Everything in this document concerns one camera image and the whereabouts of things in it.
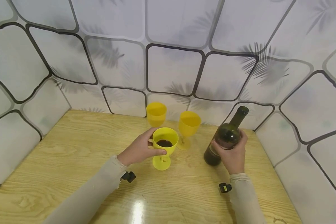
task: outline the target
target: wood grain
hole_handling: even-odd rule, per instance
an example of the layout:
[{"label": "wood grain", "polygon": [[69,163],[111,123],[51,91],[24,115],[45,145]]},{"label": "wood grain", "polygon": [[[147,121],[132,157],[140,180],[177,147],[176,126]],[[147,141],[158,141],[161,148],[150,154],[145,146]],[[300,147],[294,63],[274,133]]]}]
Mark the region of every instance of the wood grain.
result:
[{"label": "wood grain", "polygon": [[[177,130],[177,122],[164,126]],[[71,110],[54,126],[0,187],[0,224],[41,223],[112,155],[149,128],[146,118]],[[210,167],[203,153],[217,127],[202,125],[192,148],[176,149],[168,170],[152,160],[132,165],[137,178],[123,181],[99,208],[91,224],[236,223],[223,167]],[[245,130],[246,173],[268,223],[301,223],[255,133]]]}]

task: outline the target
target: black clip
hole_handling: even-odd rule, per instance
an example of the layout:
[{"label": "black clip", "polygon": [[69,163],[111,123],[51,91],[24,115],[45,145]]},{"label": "black clip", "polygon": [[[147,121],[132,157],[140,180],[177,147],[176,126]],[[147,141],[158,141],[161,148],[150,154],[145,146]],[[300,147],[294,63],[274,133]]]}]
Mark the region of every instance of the black clip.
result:
[{"label": "black clip", "polygon": [[221,193],[228,193],[233,188],[232,188],[231,184],[221,183],[221,184],[219,184],[219,189],[220,189]]},{"label": "black clip", "polygon": [[126,171],[125,174],[123,174],[123,176],[121,177],[121,179],[128,181],[128,183],[132,182],[135,178],[136,175],[132,171],[131,172]]}]

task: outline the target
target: person's left hand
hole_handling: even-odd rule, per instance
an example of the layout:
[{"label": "person's left hand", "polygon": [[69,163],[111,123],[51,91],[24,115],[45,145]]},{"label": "person's left hand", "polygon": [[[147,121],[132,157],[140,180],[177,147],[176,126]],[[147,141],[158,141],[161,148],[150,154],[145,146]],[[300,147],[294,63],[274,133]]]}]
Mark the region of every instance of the person's left hand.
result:
[{"label": "person's left hand", "polygon": [[167,152],[164,149],[150,149],[148,146],[152,146],[153,132],[158,128],[151,128],[146,132],[140,134],[123,152],[121,152],[117,159],[125,166],[129,166],[133,163],[143,162],[145,159],[152,156],[163,156]]}]

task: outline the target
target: person's right hand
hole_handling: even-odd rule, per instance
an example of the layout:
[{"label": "person's right hand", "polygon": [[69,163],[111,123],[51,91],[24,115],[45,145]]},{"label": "person's right hand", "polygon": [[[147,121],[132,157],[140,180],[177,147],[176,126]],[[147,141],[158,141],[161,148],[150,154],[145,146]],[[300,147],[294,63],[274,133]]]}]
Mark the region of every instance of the person's right hand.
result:
[{"label": "person's right hand", "polygon": [[240,135],[240,141],[230,150],[222,149],[215,140],[211,141],[212,146],[220,155],[222,162],[230,175],[245,172],[245,144],[248,141],[248,137],[242,130],[240,130]]}]

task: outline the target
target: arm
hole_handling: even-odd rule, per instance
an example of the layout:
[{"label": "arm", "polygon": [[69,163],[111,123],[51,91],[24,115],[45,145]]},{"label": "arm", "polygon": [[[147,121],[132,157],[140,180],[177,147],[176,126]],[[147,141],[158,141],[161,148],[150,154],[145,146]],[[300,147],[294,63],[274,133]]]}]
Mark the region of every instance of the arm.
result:
[{"label": "arm", "polygon": [[237,224],[265,224],[253,183],[245,174],[245,144],[248,137],[242,130],[240,134],[241,140],[231,150],[222,149],[214,140],[211,144],[230,174],[230,202],[236,214]]},{"label": "arm", "polygon": [[106,197],[118,188],[127,167],[112,156],[83,186],[52,212],[43,224],[87,224]]},{"label": "arm", "polygon": [[264,215],[260,209],[253,183],[246,174],[230,175],[230,202],[236,214],[238,224],[264,224]]},{"label": "arm", "polygon": [[112,156],[83,186],[69,196],[43,224],[88,224],[106,197],[118,188],[120,179],[132,163],[140,163],[152,156],[166,155],[164,149],[150,149],[151,128],[139,135],[118,156]]}]

